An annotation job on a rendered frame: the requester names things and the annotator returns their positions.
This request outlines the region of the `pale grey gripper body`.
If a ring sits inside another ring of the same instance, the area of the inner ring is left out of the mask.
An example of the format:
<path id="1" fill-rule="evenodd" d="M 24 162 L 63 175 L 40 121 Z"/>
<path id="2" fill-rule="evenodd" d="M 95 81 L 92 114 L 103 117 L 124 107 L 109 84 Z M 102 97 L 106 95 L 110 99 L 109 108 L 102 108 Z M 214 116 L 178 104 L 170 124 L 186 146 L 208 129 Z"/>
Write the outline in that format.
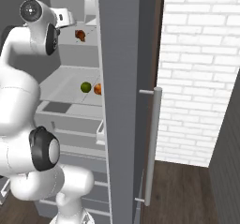
<path id="1" fill-rule="evenodd" d="M 57 26 L 59 28 L 64 28 L 76 24 L 76 20 L 74 19 L 73 14 L 67 9 L 61 9 L 57 14 L 57 17 Z"/>

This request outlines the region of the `green lime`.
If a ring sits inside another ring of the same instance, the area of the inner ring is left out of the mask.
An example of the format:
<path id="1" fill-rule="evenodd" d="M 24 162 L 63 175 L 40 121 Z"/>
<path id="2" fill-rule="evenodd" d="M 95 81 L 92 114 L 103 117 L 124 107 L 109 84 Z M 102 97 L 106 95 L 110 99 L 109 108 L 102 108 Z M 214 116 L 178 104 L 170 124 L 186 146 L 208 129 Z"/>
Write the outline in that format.
<path id="1" fill-rule="evenodd" d="M 90 82 L 83 82 L 81 84 L 81 90 L 83 93 L 89 93 L 91 91 L 92 85 Z"/>

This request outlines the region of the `pale fridge shelf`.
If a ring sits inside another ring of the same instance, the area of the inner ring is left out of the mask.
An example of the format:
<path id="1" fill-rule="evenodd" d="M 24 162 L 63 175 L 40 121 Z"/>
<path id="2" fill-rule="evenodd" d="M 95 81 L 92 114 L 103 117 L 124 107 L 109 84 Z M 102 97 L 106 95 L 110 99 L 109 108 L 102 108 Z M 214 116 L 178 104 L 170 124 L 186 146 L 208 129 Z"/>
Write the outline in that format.
<path id="1" fill-rule="evenodd" d="M 83 30 L 85 33 L 85 41 L 75 37 L 76 30 Z M 59 44 L 66 45 L 83 45 L 83 46 L 97 46 L 98 34 L 95 25 L 85 25 L 83 22 L 77 22 L 75 26 L 69 26 L 61 29 L 61 34 L 58 37 Z"/>
<path id="2" fill-rule="evenodd" d="M 81 84 L 89 82 L 89 93 L 81 90 Z M 101 106 L 102 96 L 94 93 L 93 86 L 101 83 L 97 67 L 60 67 L 40 84 L 41 100 Z"/>

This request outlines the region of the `white carton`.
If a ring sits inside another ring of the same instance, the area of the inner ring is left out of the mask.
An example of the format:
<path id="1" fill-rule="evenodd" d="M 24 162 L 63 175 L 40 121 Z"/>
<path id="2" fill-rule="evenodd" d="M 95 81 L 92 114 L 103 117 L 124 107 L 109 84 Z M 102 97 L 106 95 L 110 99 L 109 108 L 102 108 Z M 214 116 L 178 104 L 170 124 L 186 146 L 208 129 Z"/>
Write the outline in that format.
<path id="1" fill-rule="evenodd" d="M 84 0 L 84 24 L 97 24 L 97 11 L 95 0 Z"/>

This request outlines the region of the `grey fridge body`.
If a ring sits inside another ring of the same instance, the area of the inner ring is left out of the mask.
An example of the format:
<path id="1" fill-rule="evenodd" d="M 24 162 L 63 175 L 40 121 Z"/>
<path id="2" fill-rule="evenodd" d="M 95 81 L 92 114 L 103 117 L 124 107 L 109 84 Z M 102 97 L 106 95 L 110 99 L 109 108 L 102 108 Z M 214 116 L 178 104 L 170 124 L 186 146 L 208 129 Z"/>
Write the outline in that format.
<path id="1" fill-rule="evenodd" d="M 84 23 L 84 0 L 51 0 L 54 7 L 65 6 L 73 12 L 77 22 Z M 97 67 L 101 78 L 99 64 L 99 28 L 97 27 L 97 46 L 66 45 L 58 43 L 61 61 L 60 67 Z M 62 145 L 59 162 L 62 164 L 83 167 L 93 172 L 95 184 L 92 191 L 82 198 L 82 204 L 92 215 L 96 224 L 112 224 L 109 204 L 109 183 L 107 176 L 107 151 L 104 145 L 96 144 L 96 149 Z"/>

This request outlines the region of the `pale fridge drawer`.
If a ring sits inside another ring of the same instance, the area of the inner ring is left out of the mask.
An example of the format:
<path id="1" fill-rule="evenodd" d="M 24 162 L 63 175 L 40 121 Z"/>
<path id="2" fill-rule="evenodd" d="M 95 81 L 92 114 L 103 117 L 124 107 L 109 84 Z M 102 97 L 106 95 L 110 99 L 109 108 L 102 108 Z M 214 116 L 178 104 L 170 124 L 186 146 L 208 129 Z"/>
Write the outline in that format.
<path id="1" fill-rule="evenodd" d="M 42 101 L 35 121 L 45 126 L 62 145 L 96 149 L 97 129 L 103 119 L 99 106 Z"/>

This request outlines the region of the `grey fridge door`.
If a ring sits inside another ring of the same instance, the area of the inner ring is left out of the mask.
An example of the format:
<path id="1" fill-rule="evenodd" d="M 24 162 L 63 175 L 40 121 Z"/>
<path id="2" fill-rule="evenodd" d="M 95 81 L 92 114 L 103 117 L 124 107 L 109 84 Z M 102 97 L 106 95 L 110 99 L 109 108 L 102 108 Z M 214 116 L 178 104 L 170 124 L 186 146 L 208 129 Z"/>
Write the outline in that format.
<path id="1" fill-rule="evenodd" d="M 156 0 L 98 0 L 112 224 L 134 224 L 151 96 Z"/>

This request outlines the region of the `white door bin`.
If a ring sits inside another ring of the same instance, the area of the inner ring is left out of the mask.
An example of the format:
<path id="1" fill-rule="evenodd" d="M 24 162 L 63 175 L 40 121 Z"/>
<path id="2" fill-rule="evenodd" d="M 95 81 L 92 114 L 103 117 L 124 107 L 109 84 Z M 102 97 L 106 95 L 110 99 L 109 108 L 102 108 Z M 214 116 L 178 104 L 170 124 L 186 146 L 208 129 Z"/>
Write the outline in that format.
<path id="1" fill-rule="evenodd" d="M 96 144 L 105 144 L 105 133 L 104 133 L 104 122 L 101 121 L 99 127 L 97 128 Z"/>

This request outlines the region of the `dark grey cabinet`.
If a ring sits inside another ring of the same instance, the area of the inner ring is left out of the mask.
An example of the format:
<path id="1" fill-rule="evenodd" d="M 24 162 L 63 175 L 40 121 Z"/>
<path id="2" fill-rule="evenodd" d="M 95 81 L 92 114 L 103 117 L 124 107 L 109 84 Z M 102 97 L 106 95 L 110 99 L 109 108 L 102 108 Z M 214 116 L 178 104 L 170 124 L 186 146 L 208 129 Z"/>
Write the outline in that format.
<path id="1" fill-rule="evenodd" d="M 240 224 L 240 73 L 209 164 L 218 224 Z"/>

